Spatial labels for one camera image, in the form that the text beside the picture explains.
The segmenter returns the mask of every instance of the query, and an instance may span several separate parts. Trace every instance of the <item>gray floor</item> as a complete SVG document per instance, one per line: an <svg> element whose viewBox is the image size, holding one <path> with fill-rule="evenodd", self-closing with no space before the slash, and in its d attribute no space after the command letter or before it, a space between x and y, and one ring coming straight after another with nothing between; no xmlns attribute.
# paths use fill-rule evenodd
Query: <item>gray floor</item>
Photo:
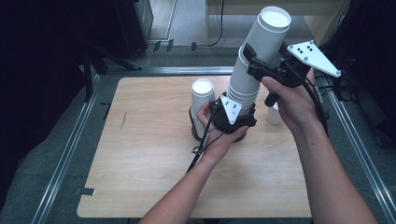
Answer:
<svg viewBox="0 0 396 224"><path fill-rule="evenodd" d="M222 44L215 48L201 47L196 51L191 51L189 48L191 42L204 42L205 38L202 39L201 34L203 32L197 28L201 27L201 25L191 26L191 23L188 23L187 25L184 24L185 28L183 28L181 19L191 14L187 10L189 7L182 5L180 2L187 4L189 1L191 2L191 0L178 1L178 11L175 15L175 23L171 32L171 38L175 39L175 46L169 52L166 51L166 46L161 46L157 51L149 49L149 64L143 69L150 69L150 67L234 65L237 48L243 42L243 35L240 37L233 35L233 32L238 32L232 32L231 28L227 28L225 24L228 24L228 22L229 24L234 24L231 20L238 21L238 24L245 24L240 25L242 30L238 34L246 35L248 32L246 27L252 22L251 19L249 17L239 17L230 18L229 21L228 19L224 20L225 32ZM201 3L196 3L194 6L200 8L199 4ZM183 11L188 15L183 16L179 11ZM215 31L219 27L216 17L212 18L212 21L213 36L211 38L217 39ZM289 42L301 42L300 40L309 39L309 35L306 35L304 23L301 20L300 22L298 21L299 18L293 20L287 36ZM192 34L191 27L194 28L194 31L197 31L195 35ZM177 47L177 45L185 45L187 47ZM135 63L145 64L147 61L148 58L143 55ZM96 98L93 101L92 111L86 120L74 153L71 155L70 164L64 174L64 179L61 181L62 184L54 198L48 216L44 218L42 223L135 223L137 221L137 219L128 220L125 218L79 218L76 213L79 197L74 194L74 191L85 184L93 155L106 121L104 115L107 111L107 105L102 103L111 103L118 81L121 78L136 76L135 72L127 71L111 61L108 61L108 65L109 73L107 76L100 76L100 82L98 82L99 84L95 89ZM69 136L73 132L78 116L84 106L83 99L84 90L81 90L73 103L64 112L49 138L35 147L21 162L21 166L9 189L7 202L0 214L0 223L30 223L34 220L40 200L57 167L59 159L62 157ZM345 103L345 105L379 173L389 187L390 192L394 195L396 193L396 181L392 171L396 168L396 150L378 147L375 143L375 136L359 106L353 102ZM338 118L327 94L324 95L324 108L330 115L328 122L331 141L346 167L347 173L372 208L378 221L380 223L388 223L371 184L347 138L343 124ZM223 219L221 223L309 223L309 219Z"/></svg>

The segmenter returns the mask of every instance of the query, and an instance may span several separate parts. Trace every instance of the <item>white plastic part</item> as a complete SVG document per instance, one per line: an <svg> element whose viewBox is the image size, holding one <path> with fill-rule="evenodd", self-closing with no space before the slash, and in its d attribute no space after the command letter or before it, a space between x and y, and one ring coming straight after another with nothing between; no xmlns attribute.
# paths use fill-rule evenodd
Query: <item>white plastic part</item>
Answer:
<svg viewBox="0 0 396 224"><path fill-rule="evenodd" d="M225 113L227 115L227 119L230 124L235 124L236 119L238 118L239 112L242 109L242 104L224 96L220 96L220 100L223 104Z"/></svg>
<svg viewBox="0 0 396 224"><path fill-rule="evenodd" d="M288 52L294 55L302 63L312 66L319 71L333 77L340 77L341 71L326 58L313 40L288 46Z"/></svg>

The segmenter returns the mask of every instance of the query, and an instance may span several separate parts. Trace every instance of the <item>wooden table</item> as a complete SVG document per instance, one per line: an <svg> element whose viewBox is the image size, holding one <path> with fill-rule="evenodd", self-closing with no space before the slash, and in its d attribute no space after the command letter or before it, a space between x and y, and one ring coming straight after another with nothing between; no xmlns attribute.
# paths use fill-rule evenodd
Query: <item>wooden table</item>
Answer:
<svg viewBox="0 0 396 224"><path fill-rule="evenodd" d="M82 195L80 217L142 217L186 173L191 150L191 85L199 77L127 77L120 81ZM216 96L229 76L207 77ZM310 217L296 146L287 127L258 120L209 177L191 217Z"/></svg>
<svg viewBox="0 0 396 224"><path fill-rule="evenodd" d="M227 0L224 15L259 15L263 8L282 7L290 15L304 16L317 45L334 34L342 15L347 13L350 0ZM209 44L209 16L221 14L221 1L205 0L206 44Z"/></svg>

